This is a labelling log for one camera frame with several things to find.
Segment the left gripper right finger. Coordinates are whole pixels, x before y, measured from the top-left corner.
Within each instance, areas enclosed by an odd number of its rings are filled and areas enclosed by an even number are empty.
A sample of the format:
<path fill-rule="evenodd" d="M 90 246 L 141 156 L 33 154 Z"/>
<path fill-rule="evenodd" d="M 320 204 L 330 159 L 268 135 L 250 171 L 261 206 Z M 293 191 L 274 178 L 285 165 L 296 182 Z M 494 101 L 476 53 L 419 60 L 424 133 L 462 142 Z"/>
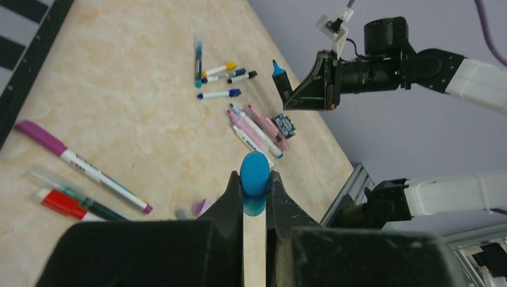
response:
<path fill-rule="evenodd" d="M 384 230 L 409 215 L 406 179 L 366 190 L 367 201 L 338 214 L 330 227 L 310 217 L 286 192 L 281 176 L 268 182 L 267 286 L 465 286 L 455 253 L 439 236 Z"/>

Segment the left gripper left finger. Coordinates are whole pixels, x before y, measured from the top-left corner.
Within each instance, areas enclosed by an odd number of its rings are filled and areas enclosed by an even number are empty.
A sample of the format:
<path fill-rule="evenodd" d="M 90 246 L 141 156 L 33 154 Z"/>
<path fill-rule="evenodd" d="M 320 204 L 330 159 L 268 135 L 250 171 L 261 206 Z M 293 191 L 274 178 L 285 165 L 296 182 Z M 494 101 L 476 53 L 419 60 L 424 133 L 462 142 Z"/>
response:
<path fill-rule="evenodd" d="M 243 286 L 243 196 L 232 172 L 199 218 L 83 222 L 57 242 L 38 286 Z"/>

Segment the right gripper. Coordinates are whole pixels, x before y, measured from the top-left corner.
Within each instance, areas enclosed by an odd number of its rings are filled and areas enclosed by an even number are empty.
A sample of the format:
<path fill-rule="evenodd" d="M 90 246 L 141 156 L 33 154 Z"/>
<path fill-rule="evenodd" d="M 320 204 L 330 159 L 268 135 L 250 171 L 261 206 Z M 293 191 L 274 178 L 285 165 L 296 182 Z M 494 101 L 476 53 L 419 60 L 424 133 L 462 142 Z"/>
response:
<path fill-rule="evenodd" d="M 293 91 L 284 91 L 285 110 L 332 111 L 342 94 L 396 90 L 401 85 L 399 59 L 342 62 L 336 52 L 317 52 L 314 64 Z"/>

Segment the purple highlighter cap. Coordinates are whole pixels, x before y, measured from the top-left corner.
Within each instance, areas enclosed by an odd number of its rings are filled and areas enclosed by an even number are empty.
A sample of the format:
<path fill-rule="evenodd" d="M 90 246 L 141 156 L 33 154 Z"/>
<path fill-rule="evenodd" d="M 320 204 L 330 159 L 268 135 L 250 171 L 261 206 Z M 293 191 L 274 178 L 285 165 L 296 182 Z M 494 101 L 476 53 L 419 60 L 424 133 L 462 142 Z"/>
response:
<path fill-rule="evenodd" d="M 204 199 L 202 201 L 199 201 L 197 203 L 194 203 L 192 206 L 192 214 L 198 218 L 202 216 L 211 206 L 213 205 L 213 202 L 207 199 Z"/>

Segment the black highlighter blue cap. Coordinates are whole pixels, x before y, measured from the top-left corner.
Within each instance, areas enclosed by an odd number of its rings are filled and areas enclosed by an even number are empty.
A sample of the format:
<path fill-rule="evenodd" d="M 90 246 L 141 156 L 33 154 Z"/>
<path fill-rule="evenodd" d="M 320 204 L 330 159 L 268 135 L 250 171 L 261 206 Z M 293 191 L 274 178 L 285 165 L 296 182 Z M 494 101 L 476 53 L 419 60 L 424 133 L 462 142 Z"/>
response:
<path fill-rule="evenodd" d="M 272 79 L 280 95 L 282 103 L 285 105 L 285 103 L 291 97 L 293 89 L 291 87 L 291 83 L 289 81 L 286 71 L 282 69 L 275 60 L 272 60 L 272 62 L 273 62 Z"/>

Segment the grey marker cap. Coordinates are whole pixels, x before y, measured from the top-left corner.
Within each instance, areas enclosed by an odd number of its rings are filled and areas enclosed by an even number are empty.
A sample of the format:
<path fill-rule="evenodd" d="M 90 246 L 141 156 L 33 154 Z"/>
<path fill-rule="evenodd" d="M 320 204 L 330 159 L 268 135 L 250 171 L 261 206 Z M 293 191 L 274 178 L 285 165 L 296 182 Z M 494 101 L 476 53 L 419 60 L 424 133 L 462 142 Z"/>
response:
<path fill-rule="evenodd" d="M 192 220 L 193 216 L 186 209 L 179 209 L 175 212 L 178 220 Z"/>

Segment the pink highlighter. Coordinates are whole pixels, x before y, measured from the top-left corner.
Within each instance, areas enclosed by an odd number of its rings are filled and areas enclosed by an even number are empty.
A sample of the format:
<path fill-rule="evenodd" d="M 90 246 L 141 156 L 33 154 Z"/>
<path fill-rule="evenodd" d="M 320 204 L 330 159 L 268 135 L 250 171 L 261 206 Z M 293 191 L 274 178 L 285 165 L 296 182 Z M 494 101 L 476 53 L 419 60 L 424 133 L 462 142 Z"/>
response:
<path fill-rule="evenodd" d="M 282 151 L 287 151 L 290 148 L 288 141 L 278 127 L 273 123 L 271 118 L 264 115 L 250 104 L 248 105 L 248 112 L 254 122 L 256 122 L 256 124 Z"/>

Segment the light blue highlighter cap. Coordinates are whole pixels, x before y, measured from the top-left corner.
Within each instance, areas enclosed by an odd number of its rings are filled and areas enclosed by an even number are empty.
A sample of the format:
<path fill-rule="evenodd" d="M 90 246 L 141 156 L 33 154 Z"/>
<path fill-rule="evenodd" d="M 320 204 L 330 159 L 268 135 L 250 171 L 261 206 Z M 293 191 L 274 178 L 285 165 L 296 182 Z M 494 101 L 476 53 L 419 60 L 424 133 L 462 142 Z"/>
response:
<path fill-rule="evenodd" d="M 252 151 L 245 156 L 240 167 L 243 193 L 243 211 L 251 217 L 260 215 L 266 206 L 270 166 L 264 154 Z"/>

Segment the purple highlighter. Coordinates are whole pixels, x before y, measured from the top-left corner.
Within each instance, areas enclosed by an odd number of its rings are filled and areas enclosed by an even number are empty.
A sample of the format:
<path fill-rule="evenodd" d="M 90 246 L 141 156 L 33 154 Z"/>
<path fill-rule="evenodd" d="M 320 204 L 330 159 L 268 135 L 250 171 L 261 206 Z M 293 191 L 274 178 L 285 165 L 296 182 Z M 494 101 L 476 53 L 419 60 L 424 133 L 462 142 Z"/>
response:
<path fill-rule="evenodd" d="M 265 142 L 265 140 L 252 128 L 250 124 L 246 122 L 246 120 L 241 117 L 239 114 L 236 114 L 232 110 L 228 109 L 227 114 L 230 118 L 231 123 L 233 126 L 236 126 L 238 129 L 243 131 L 248 138 L 251 140 L 253 144 L 256 145 L 256 147 L 264 152 L 269 152 L 269 145 Z"/>

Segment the grey white marker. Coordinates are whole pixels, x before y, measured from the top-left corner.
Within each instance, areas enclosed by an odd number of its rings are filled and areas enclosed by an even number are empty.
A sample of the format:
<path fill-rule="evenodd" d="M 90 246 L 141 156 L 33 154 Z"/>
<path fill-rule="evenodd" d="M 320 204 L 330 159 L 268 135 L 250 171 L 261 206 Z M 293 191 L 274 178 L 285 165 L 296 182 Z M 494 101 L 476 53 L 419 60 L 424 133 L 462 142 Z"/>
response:
<path fill-rule="evenodd" d="M 255 144 L 252 139 L 240 128 L 233 125 L 232 129 L 234 130 L 236 136 L 239 138 L 240 141 L 243 142 L 243 144 L 250 149 L 250 151 L 256 151 L 260 152 L 266 159 L 269 165 L 269 168 L 273 170 L 274 163 L 269 159 L 269 157 L 262 151 L 257 144 Z"/>

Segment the magenta cap pen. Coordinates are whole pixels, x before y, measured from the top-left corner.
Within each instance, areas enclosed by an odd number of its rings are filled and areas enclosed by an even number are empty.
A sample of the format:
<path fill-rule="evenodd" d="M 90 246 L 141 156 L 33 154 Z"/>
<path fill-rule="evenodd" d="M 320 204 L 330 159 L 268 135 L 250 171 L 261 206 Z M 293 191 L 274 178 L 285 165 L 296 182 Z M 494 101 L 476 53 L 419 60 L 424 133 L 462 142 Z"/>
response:
<path fill-rule="evenodd" d="M 130 191 L 114 178 L 107 175 L 105 172 L 99 170 L 89 161 L 85 160 L 80 155 L 70 150 L 60 139 L 53 136 L 37 123 L 29 120 L 23 120 L 15 124 L 14 127 L 18 131 L 24 133 L 26 136 L 30 137 L 32 140 L 39 143 L 41 146 L 61 158 L 63 161 L 82 171 L 83 174 L 88 176 L 90 179 L 98 182 L 119 196 L 122 196 L 143 213 L 149 214 L 153 211 L 153 207 L 148 202 Z"/>

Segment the red cap pen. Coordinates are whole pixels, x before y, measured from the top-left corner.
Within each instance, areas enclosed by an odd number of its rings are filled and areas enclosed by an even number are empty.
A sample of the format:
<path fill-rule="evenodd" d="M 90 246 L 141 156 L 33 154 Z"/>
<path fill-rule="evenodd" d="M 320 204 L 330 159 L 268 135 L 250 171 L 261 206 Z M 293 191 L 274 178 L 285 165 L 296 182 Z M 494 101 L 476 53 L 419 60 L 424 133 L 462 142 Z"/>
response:
<path fill-rule="evenodd" d="M 33 195 L 33 198 L 43 206 L 64 216 L 70 216 L 80 221 L 105 221 L 103 218 L 81 207 L 78 200 L 58 190 L 43 188 L 37 191 Z"/>

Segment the thick blue whiteboard marker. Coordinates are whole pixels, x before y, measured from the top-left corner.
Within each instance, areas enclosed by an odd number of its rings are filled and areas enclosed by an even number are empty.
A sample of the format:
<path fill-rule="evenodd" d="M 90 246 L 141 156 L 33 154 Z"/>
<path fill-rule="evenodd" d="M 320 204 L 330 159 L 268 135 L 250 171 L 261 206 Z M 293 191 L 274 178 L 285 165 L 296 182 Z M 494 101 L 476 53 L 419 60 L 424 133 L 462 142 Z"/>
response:
<path fill-rule="evenodd" d="M 230 108 L 241 116 L 260 136 L 260 138 L 269 146 L 269 151 L 276 157 L 283 157 L 282 150 L 265 134 L 265 132 L 251 119 L 245 110 L 239 108 L 237 105 L 229 103 Z"/>

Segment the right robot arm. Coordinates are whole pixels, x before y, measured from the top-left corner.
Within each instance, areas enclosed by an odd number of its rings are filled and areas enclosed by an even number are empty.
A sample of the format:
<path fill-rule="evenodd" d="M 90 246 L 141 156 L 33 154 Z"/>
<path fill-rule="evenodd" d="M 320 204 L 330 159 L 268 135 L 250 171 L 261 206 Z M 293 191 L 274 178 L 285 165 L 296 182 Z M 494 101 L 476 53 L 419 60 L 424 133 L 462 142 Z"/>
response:
<path fill-rule="evenodd" d="M 478 16 L 407 17 L 416 49 L 441 48 L 491 60 Z M 314 52 L 326 48 L 316 20 L 295 20 L 285 31 L 284 55 L 303 78 Z M 506 116 L 421 87 L 342 97 L 337 111 L 322 113 L 349 160 L 361 161 L 375 183 L 392 178 L 460 175 L 506 169 Z M 506 223 L 483 210 L 440 213 L 386 224 L 386 229 L 439 234 Z"/>

